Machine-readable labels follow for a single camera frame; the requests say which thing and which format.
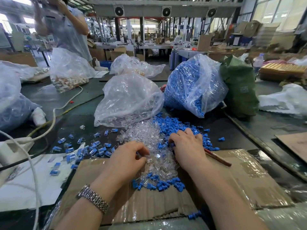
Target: standing person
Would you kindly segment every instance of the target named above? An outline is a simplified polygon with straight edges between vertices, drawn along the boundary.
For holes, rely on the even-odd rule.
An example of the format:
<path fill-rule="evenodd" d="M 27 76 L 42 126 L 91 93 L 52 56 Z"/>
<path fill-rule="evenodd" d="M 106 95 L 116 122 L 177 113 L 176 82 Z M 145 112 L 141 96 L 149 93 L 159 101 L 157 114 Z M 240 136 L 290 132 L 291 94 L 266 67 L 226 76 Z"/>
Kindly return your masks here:
<path fill-rule="evenodd" d="M 175 143 L 176 159 L 200 190 L 217 230 L 268 230 L 207 159 L 201 134 L 194 136 L 192 130 L 187 128 L 172 133 L 169 142 Z M 143 157 L 137 158 L 136 151 Z M 79 200 L 55 230 L 97 230 L 107 203 L 145 165 L 145 155 L 149 155 L 149 150 L 143 143 L 131 141 L 119 146 L 98 178 L 79 193 Z"/>
<path fill-rule="evenodd" d="M 65 48 L 92 61 L 87 46 L 88 26 L 83 13 L 67 5 L 68 0 L 47 0 L 50 5 L 58 8 L 64 16 L 59 18 L 46 18 L 42 16 L 41 8 L 34 2 L 35 29 L 40 36 L 52 34 L 57 47 Z"/>

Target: person in light blue shirt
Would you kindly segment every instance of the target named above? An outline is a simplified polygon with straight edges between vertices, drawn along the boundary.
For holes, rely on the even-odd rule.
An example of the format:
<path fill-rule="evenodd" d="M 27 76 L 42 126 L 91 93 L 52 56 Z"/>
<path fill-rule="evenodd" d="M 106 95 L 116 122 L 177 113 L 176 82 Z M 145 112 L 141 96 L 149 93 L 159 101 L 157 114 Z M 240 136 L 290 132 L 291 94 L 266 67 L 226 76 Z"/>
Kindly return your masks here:
<path fill-rule="evenodd" d="M 87 46 L 88 26 L 83 13 L 67 5 L 67 0 L 47 0 L 60 13 L 59 17 L 42 17 L 41 8 L 34 3 L 35 29 L 38 35 L 52 34 L 57 47 L 65 48 L 78 54 L 91 63 L 92 57 Z"/>

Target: metal watch band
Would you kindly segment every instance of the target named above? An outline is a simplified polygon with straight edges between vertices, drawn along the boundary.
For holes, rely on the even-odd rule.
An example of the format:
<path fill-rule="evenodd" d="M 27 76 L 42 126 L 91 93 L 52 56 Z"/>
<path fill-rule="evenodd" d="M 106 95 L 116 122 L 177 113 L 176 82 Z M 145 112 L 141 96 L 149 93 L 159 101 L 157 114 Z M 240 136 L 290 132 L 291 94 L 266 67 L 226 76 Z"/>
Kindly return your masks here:
<path fill-rule="evenodd" d="M 86 184 L 76 196 L 77 199 L 81 197 L 86 198 L 94 204 L 103 214 L 105 214 L 109 208 L 109 205 L 100 197 L 100 195 L 90 188 L 90 184 Z"/>

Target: blue bin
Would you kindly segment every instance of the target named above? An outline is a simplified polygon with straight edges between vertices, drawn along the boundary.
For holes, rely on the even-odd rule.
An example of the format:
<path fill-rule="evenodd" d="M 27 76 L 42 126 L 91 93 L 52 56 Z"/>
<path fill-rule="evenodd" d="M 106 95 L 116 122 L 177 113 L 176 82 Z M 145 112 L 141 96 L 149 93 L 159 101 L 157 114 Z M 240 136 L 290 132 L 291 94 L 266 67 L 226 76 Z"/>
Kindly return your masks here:
<path fill-rule="evenodd" d="M 111 69 L 111 64 L 112 64 L 112 62 L 111 61 L 99 61 L 99 63 L 100 63 L 100 66 L 101 67 L 106 67 L 106 68 L 108 68 L 109 70 Z"/>

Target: clear plastic bottle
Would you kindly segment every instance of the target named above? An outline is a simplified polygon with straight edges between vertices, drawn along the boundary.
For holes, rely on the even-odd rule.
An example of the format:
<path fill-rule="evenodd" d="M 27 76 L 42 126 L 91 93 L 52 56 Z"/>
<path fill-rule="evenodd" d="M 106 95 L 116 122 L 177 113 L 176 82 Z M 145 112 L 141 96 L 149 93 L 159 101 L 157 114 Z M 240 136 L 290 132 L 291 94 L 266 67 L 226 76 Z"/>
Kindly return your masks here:
<path fill-rule="evenodd" d="M 257 56 L 254 59 L 253 66 L 254 66 L 254 71 L 255 71 L 256 74 L 258 74 L 259 69 L 263 66 L 263 62 L 264 62 L 263 55 L 264 54 L 261 53 L 261 54 L 259 54 L 259 56 Z"/>

